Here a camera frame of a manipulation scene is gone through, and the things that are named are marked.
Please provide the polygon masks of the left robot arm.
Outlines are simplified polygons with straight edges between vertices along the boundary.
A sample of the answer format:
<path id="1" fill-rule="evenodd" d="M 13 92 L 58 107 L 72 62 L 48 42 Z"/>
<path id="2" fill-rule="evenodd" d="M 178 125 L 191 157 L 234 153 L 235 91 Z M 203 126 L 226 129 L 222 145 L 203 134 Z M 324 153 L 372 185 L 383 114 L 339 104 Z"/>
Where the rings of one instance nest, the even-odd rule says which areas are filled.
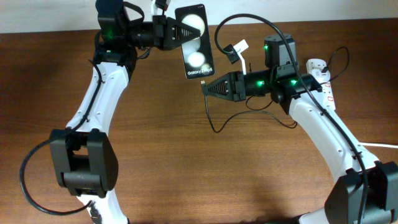
<path id="1" fill-rule="evenodd" d="M 129 223 L 119 205 L 115 185 L 118 160 L 108 133 L 116 105 L 138 61 L 137 50 L 172 50 L 200 38 L 204 24 L 191 24 L 159 15 L 168 1 L 152 3 L 152 20 L 123 0 L 97 0 L 101 30 L 95 36 L 93 76 L 86 95 L 65 129 L 54 129 L 50 143 L 55 176 L 85 204 L 93 223 Z"/>

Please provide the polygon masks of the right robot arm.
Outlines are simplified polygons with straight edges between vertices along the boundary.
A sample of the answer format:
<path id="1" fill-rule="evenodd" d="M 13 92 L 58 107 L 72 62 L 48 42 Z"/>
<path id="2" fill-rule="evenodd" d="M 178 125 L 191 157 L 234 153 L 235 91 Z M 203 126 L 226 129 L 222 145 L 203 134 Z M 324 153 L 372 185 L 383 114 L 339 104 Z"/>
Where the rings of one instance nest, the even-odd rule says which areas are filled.
<path id="1" fill-rule="evenodd" d="M 301 126 L 326 161 L 335 182 L 324 206 L 292 223 L 394 223 L 397 221 L 397 164 L 381 162 L 335 112 L 331 88 L 320 82 L 319 64 L 299 73 L 291 35 L 264 41 L 266 69 L 230 72 L 202 84 L 205 96 L 243 101 L 270 95 Z"/>

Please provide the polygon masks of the black Galaxy flip phone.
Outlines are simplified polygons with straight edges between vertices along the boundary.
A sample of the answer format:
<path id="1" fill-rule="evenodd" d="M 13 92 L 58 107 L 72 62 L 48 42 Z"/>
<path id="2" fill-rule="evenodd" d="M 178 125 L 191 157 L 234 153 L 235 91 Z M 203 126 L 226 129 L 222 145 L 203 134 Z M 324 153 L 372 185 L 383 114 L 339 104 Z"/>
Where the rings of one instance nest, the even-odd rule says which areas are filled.
<path id="1" fill-rule="evenodd" d="M 200 36 L 182 44 L 187 79 L 211 76 L 215 73 L 208 21 L 204 4 L 180 7 L 175 10 L 179 22 L 200 31 Z"/>

